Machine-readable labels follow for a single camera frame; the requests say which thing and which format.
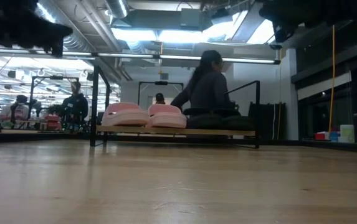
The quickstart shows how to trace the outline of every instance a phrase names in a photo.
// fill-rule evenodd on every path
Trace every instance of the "yellow cord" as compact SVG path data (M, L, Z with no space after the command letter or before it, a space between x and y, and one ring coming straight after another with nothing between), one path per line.
M281 99L281 81L282 81L282 49L280 49L279 52L279 60L281 61L281 64L279 65L279 116L278 116L278 135L277 135L277 140L279 140L279 131L280 131L280 112L281 112L281 105L282 105L282 99Z
M333 94L335 93L335 74L336 74L336 47L335 47L335 25L332 27L332 91L331 91L331 96L330 96L330 114L329 114L329 137L330 137L330 132L331 132L331 127L332 127L332 115L333 115Z

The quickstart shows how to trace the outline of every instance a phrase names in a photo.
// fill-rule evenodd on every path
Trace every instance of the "white wall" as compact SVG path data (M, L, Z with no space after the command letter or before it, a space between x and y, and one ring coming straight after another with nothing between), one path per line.
M228 90L250 83L260 81L260 103L274 103L274 97L277 95L278 86L276 81L277 65L256 65L256 64L233 64L233 76L231 79L226 75ZM250 102L255 103L255 85L237 90L229 95L232 101L239 105L239 112L242 115L248 115Z
M148 109L148 97L155 97L157 93L162 93L165 98L174 98L181 91L181 85L141 85L140 107ZM138 103L138 82L124 82L121 84L121 102ZM183 109L189 108L189 103L183 106Z
M286 57L282 59L281 65L282 65L282 71L278 71L278 74L281 72L281 79L280 79L281 91L280 91L279 98L281 99L282 103L286 103L287 139L298 140L297 91L295 89L295 85L292 84L291 81L292 75L295 75L297 73L295 49L288 49L286 51Z

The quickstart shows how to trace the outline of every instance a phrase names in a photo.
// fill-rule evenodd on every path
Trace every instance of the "person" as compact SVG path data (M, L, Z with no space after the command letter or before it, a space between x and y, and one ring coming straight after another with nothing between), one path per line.
M227 80L221 73L222 57L215 50L203 52L201 61L196 67L186 88L178 94L171 105L181 108L186 102L192 108L228 108L230 100Z
M65 110L67 122L77 121L81 123L88 115L88 101L83 93L80 93L81 84L79 82L72 82L72 96L64 99L62 107Z
M24 95L16 96L15 103L4 106L1 110L0 119L2 121L27 120L29 107L26 105L27 97Z
M156 94L156 104L166 104L166 102L164 102L164 96L162 93Z

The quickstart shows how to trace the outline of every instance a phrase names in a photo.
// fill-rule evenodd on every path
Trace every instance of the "gray sweatshirt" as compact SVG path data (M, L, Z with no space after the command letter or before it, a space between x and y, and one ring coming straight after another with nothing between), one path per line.
M191 108L227 108L230 102L228 94L225 95L227 91L225 76L219 72L210 72L201 77L192 91L187 86L171 105L181 108L190 101Z

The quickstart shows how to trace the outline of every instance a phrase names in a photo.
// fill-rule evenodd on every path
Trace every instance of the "wooden floor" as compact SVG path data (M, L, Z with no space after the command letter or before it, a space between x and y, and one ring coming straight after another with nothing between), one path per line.
M0 144L0 223L357 223L357 153Z

